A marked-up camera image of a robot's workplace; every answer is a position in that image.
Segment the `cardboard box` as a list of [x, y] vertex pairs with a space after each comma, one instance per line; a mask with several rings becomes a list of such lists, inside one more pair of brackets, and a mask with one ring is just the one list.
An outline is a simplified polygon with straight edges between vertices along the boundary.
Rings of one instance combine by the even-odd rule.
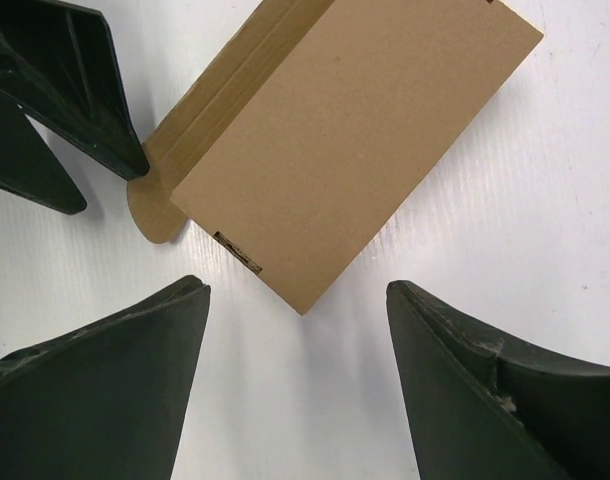
[[131, 216], [305, 314], [541, 39], [499, 1], [263, 1], [146, 140]]

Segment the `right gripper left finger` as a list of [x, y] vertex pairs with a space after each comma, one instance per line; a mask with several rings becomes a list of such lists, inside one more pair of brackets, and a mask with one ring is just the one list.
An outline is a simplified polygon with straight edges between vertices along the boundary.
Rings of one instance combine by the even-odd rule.
[[0, 479], [167, 479], [210, 306], [185, 276], [0, 356]]

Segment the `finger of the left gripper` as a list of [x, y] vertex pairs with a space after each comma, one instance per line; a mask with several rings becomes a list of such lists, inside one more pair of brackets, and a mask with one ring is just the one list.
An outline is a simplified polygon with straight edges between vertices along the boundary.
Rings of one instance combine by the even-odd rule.
[[0, 29], [0, 189], [66, 215], [87, 202], [27, 119], [21, 94], [35, 94], [31, 66]]
[[0, 94], [121, 178], [149, 171], [100, 11], [0, 1]]

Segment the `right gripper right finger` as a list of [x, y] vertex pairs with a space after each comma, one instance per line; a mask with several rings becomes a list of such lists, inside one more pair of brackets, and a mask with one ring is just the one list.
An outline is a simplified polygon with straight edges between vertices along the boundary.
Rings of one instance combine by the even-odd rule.
[[539, 347], [407, 281], [386, 290], [424, 479], [610, 479], [610, 367]]

